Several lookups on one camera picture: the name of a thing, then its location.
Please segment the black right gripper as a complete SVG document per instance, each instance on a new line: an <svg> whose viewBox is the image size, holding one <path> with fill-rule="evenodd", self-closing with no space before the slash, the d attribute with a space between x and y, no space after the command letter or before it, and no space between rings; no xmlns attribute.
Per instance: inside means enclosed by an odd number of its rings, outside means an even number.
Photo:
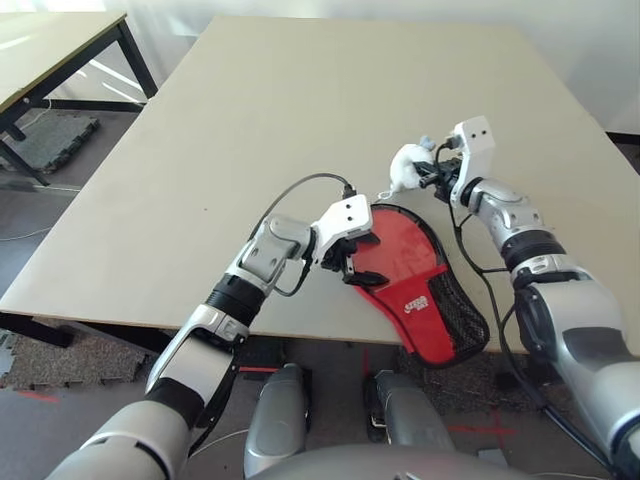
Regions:
<svg viewBox="0 0 640 480"><path fill-rule="evenodd" d="M436 157L435 163L416 161L413 166L417 172L422 172L419 174L418 182L421 189L434 185L434 196L437 199L450 198L460 174L461 159L459 157L451 157L447 160Z"/></svg>

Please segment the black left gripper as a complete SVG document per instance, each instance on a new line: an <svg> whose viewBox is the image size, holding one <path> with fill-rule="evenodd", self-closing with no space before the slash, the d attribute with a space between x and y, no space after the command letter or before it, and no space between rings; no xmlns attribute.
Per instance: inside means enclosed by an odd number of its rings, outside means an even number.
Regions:
<svg viewBox="0 0 640 480"><path fill-rule="evenodd" d="M353 239L339 239L325 253L321 267L325 270L341 273L343 282L357 287L377 287L385 285L387 278L377 272L355 272L351 257L357 252L358 245L379 245L380 238L374 232Z"/></svg>

